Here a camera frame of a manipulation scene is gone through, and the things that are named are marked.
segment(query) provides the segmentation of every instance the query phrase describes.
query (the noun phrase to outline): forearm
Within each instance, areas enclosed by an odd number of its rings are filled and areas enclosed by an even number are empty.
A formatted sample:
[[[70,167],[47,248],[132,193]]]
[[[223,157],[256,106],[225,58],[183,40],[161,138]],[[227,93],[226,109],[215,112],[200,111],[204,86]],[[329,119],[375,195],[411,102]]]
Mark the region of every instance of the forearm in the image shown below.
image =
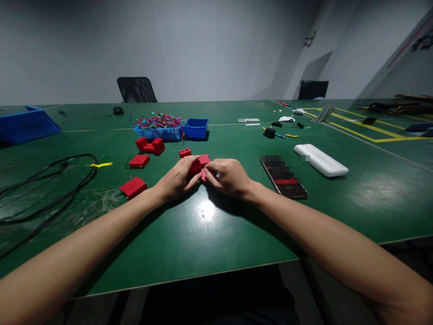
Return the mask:
[[[431,302],[431,285],[367,237],[258,183],[254,186],[248,200],[344,285],[397,309]]]
[[[146,190],[5,276],[0,280],[2,320],[6,324],[44,322],[108,253],[162,203],[158,193]]]

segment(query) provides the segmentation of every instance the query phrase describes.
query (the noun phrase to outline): green workbench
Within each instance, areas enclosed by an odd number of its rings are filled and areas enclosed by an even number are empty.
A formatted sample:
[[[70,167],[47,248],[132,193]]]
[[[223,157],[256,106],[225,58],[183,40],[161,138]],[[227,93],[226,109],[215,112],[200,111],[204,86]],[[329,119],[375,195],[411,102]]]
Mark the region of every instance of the green workbench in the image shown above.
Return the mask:
[[[29,143],[0,149],[2,186],[21,181],[49,163],[68,156],[91,153],[101,167],[91,184],[84,187],[72,206],[49,228],[0,260],[0,276],[6,275],[49,245],[126,202],[119,190],[133,177],[149,187],[179,160],[178,151],[214,158],[235,158],[255,181],[272,188],[259,163],[260,155],[281,155],[296,172],[309,198],[304,204],[341,220],[376,243],[401,241],[433,234],[431,200],[433,167],[431,139],[407,139],[402,127],[420,122],[408,116],[383,116],[356,107],[353,100],[288,101],[309,108],[308,115],[295,116],[304,129],[286,124],[281,134],[298,138],[268,139],[262,127],[290,115],[291,110],[273,101],[181,102],[120,104],[124,115],[112,115],[118,104],[42,106],[63,132]],[[340,108],[334,123],[309,120],[323,106]],[[16,107],[6,107],[14,111]],[[131,130],[132,120],[152,112],[176,114],[185,119],[209,118],[207,141],[166,143],[160,156],[151,155],[144,169],[130,170],[128,162],[138,153]],[[395,128],[396,141],[375,129],[347,119],[376,116]],[[261,125],[246,126],[238,119],[258,118]],[[430,116],[422,117],[433,120]],[[313,144],[350,169],[347,176],[327,179],[294,153],[297,144]],[[73,160],[68,169],[40,187],[15,190],[0,201],[0,218],[25,210],[24,215],[73,189],[84,177],[90,159]],[[17,198],[34,189],[24,198]],[[0,228],[0,252],[28,235],[51,213],[36,220]],[[267,265],[298,259],[299,247],[255,208],[199,185],[179,201],[148,217],[106,258],[81,287],[77,296],[94,295]]]

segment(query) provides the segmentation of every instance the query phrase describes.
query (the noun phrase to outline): colorful wires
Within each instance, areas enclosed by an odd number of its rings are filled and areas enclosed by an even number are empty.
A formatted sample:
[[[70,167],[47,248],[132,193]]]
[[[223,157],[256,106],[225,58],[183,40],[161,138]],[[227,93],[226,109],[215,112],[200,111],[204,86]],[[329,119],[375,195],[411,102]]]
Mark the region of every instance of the colorful wires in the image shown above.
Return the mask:
[[[142,117],[141,120],[137,120],[131,123],[132,127],[138,126],[142,130],[178,128],[178,127],[181,128],[185,123],[185,119],[177,115],[171,116],[169,114],[158,113],[152,118],[146,118],[143,115],[141,115],[141,117]]]

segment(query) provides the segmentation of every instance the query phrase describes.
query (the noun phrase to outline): left hand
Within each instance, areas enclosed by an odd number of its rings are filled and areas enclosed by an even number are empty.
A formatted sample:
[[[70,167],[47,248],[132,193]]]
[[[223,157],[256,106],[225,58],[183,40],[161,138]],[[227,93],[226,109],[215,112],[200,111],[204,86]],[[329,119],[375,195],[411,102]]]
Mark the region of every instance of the left hand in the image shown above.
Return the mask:
[[[178,199],[197,184],[201,173],[187,181],[186,177],[193,164],[200,156],[187,156],[180,159],[175,166],[168,171],[153,189],[161,195],[164,202]]]

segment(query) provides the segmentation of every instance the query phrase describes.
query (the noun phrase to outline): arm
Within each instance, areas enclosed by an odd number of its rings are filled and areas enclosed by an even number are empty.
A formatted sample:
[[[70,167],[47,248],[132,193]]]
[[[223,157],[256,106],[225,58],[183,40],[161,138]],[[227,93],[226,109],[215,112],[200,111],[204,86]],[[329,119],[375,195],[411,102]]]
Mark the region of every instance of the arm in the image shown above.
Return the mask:
[[[317,210],[252,181],[241,164],[216,159],[206,168],[218,190],[263,211],[319,264],[345,286],[377,303],[387,324],[431,324],[433,286],[364,235]]]
[[[0,280],[4,324],[40,324],[79,288],[113,248],[149,213],[188,191],[186,181],[199,156],[185,157],[152,188],[92,221]]]

